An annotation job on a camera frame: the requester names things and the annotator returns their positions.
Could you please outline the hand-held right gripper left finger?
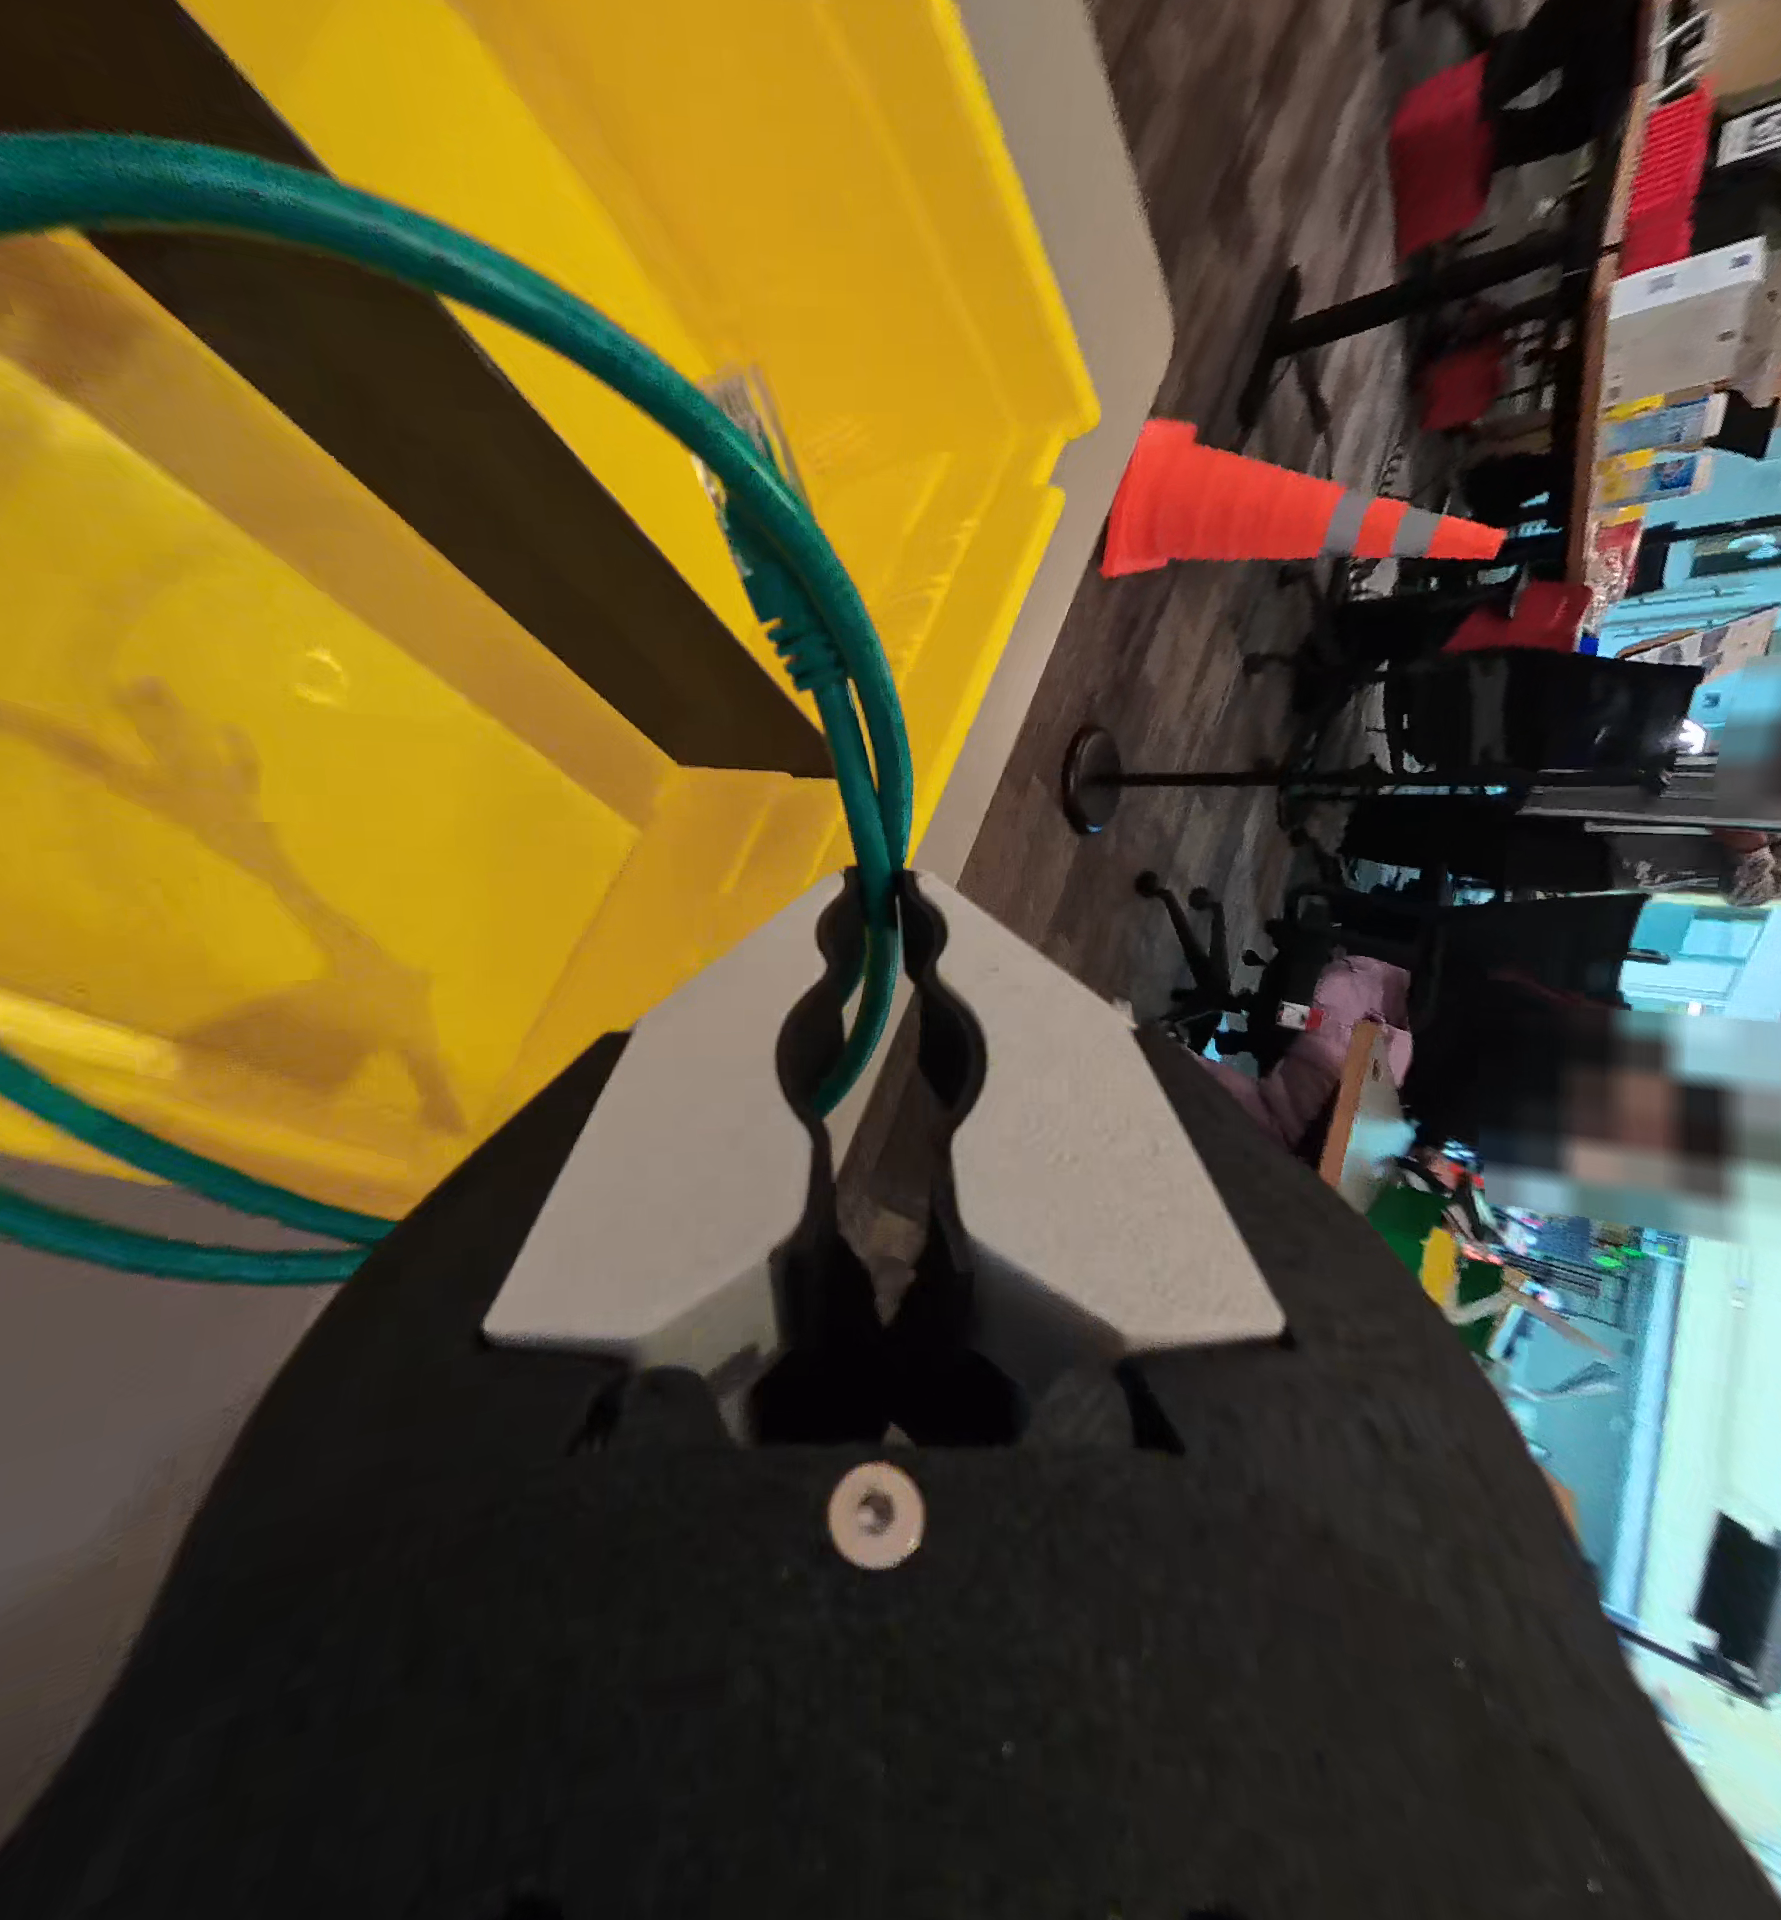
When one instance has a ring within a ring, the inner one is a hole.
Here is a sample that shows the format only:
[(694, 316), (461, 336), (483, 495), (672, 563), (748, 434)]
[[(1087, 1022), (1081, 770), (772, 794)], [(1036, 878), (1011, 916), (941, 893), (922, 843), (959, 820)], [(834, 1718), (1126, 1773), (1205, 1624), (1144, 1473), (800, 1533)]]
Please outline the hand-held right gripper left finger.
[(888, 1337), (815, 1107), (862, 948), (857, 876), (818, 880), (630, 1029), (488, 1346), (696, 1387), (759, 1442), (887, 1435)]

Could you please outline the black bin divider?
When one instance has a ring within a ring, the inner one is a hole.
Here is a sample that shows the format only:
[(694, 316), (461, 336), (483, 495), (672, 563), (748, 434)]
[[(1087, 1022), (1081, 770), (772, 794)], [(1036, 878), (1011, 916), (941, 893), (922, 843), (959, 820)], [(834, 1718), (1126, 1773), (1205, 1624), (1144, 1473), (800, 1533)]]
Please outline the black bin divider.
[[(203, 143), (322, 174), (182, 4), (0, 4), (0, 133)], [(182, 484), (566, 773), (599, 742), (827, 781), (759, 660), (444, 305), (313, 253), (93, 234), (119, 288), (260, 400), (132, 418)]]

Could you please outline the red box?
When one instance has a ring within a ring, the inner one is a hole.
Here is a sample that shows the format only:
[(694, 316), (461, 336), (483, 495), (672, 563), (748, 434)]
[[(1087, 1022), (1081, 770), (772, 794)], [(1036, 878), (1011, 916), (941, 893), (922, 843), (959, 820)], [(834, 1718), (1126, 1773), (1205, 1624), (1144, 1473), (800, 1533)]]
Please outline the red box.
[(1486, 214), (1495, 130), (1484, 107), (1479, 52), (1414, 86), (1387, 137), (1393, 244), (1401, 263), (1454, 243)]

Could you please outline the orange traffic cone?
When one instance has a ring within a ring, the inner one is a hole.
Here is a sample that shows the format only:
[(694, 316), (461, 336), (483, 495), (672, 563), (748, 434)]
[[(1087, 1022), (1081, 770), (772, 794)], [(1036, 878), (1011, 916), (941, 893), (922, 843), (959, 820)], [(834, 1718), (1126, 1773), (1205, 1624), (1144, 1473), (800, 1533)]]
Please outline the orange traffic cone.
[(1151, 418), (1097, 571), (1123, 580), (1173, 564), (1494, 564), (1506, 541), (1500, 528), (1201, 445), (1192, 422)]

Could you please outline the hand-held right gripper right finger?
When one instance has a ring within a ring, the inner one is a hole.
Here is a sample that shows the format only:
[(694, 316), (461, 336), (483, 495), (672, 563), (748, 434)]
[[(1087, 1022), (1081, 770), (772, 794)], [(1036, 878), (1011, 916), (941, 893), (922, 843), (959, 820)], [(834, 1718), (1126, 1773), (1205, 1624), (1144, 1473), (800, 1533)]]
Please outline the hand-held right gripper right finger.
[(900, 876), (922, 1242), (891, 1427), (1015, 1445), (1127, 1367), (1263, 1346), (1287, 1312), (1133, 1021), (926, 874)]

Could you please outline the yellow plastic bin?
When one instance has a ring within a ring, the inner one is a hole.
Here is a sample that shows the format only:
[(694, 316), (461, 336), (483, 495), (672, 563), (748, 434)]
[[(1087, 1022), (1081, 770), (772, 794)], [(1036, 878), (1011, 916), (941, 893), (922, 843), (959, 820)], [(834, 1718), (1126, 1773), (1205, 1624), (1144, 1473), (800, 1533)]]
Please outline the yellow plastic bin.
[[(885, 646), (922, 835), (1099, 421), (968, 7), (182, 7), (316, 177), (766, 418)], [(174, 425), (260, 397), (114, 288), (88, 236), (0, 243), (0, 1042), (399, 1215), (834, 872), (840, 804), (652, 748), (543, 756), (144, 445), (144, 373)], [(811, 722), (687, 451), (441, 303)]]

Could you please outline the black office chair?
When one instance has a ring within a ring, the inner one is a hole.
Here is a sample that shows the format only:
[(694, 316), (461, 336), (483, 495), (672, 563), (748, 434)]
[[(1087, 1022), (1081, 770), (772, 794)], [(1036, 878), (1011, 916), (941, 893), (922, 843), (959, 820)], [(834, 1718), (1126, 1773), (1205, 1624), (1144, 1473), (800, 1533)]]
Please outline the black office chair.
[(1193, 886), (1182, 897), (1163, 876), (1144, 870), (1136, 893), (1163, 909), (1190, 973), (1157, 1025), (1200, 1054), (1247, 1058), (1260, 1073), (1278, 1066), (1300, 1039), (1291, 1009), (1316, 1009), (1327, 973), (1345, 963), (1380, 963), (1396, 967), (1405, 983), (1416, 961), (1403, 942), (1347, 942), (1323, 891), (1300, 895), (1293, 912), (1270, 918), (1258, 942), (1240, 946), (1232, 944), (1223, 905), (1210, 889)]

